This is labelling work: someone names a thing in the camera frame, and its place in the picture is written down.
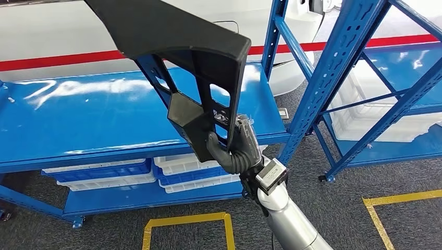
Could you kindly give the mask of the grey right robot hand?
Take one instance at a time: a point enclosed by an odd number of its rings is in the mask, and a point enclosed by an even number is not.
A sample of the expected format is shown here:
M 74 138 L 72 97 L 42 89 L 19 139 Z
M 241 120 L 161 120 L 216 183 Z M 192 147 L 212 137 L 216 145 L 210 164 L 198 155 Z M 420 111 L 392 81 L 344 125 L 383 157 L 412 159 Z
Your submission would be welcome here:
M 236 117 L 229 149 L 221 146 L 214 132 L 208 134 L 206 147 L 220 166 L 231 174 L 243 173 L 262 162 L 262 154 L 252 121 L 247 115 L 241 114 Z

